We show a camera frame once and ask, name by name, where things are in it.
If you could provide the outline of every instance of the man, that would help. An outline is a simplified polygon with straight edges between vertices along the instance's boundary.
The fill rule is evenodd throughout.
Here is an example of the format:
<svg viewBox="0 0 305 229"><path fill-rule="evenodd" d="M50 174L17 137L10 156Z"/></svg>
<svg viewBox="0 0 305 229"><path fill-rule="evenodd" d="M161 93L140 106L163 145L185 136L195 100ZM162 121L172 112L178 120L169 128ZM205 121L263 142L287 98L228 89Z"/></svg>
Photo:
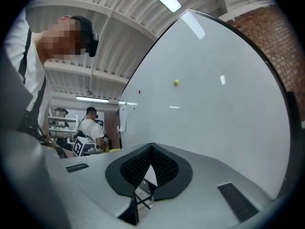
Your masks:
<svg viewBox="0 0 305 229"><path fill-rule="evenodd" d="M93 107L87 108L86 119L80 122L78 130L82 131L87 138L94 141L101 149L103 149L104 143L102 138L104 137L104 133L102 127L94 121L96 118L96 109Z"/></svg>
<svg viewBox="0 0 305 229"><path fill-rule="evenodd" d="M25 19L25 9L13 23L3 46L11 65L20 74L27 90L33 95L27 111L37 119L47 139L51 87L45 77L44 64L49 59L66 59L88 49L92 23L82 16L65 16L58 24L41 33L33 33Z"/></svg>

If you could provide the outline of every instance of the whiteboard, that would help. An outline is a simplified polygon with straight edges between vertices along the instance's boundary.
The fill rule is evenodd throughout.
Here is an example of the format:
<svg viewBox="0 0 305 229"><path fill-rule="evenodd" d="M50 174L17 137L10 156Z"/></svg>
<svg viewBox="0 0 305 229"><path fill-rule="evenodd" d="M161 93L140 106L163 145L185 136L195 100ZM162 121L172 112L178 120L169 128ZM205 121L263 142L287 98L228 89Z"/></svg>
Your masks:
<svg viewBox="0 0 305 229"><path fill-rule="evenodd" d="M187 11L120 101L136 104L125 105L123 148L156 142L214 157L278 195L290 149L283 95L262 58L229 28Z"/></svg>

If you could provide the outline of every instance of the shelf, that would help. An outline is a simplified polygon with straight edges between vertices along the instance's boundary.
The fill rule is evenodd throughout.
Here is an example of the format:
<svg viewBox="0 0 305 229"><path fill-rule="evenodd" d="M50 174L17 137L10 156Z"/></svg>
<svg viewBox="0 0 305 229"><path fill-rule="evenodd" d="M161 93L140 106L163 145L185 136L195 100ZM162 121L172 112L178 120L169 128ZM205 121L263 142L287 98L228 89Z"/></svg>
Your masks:
<svg viewBox="0 0 305 229"><path fill-rule="evenodd" d="M69 129L49 129L50 132L66 132L66 133L75 133L75 130L69 130Z"/></svg>
<svg viewBox="0 0 305 229"><path fill-rule="evenodd" d="M64 122L76 122L77 118L65 118L65 117L49 116L49 120L57 120L57 121L64 121Z"/></svg>

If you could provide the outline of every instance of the white t-shirt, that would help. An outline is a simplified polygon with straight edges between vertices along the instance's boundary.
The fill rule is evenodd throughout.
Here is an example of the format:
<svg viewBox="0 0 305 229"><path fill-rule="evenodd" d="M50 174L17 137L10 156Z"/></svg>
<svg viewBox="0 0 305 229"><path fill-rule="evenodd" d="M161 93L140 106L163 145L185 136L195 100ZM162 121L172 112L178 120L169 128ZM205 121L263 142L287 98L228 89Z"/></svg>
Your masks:
<svg viewBox="0 0 305 229"><path fill-rule="evenodd" d="M96 138L104 137L102 127L90 119L85 119L80 123L78 130L81 130L86 136L92 138L96 142Z"/></svg>
<svg viewBox="0 0 305 229"><path fill-rule="evenodd" d="M29 25L25 19L25 9L21 11L19 16L13 23L9 33L7 34L3 46L10 60L11 65L18 72L20 62L25 52ZM34 42L31 40L27 55L27 69L25 72L25 87L33 95L27 110L31 111L37 100L38 92L42 88L45 77L44 68L39 60ZM51 86L46 82L42 103L39 108L38 124L42 127L44 114L51 101Z"/></svg>

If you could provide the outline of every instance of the brick wall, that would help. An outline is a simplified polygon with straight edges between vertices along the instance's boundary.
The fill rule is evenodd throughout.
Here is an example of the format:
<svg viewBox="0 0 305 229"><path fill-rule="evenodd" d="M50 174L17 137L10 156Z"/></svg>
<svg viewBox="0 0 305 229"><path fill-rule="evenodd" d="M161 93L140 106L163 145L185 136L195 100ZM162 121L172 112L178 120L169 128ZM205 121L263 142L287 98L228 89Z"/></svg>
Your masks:
<svg viewBox="0 0 305 229"><path fill-rule="evenodd" d="M119 134L117 132L117 126L119 125L118 113L105 112L104 121L106 135L112 141L112 148L120 148Z"/></svg>
<svg viewBox="0 0 305 229"><path fill-rule="evenodd" d="M290 24L276 5L259 8L228 21L269 58L287 91L294 91L305 120L305 57Z"/></svg>

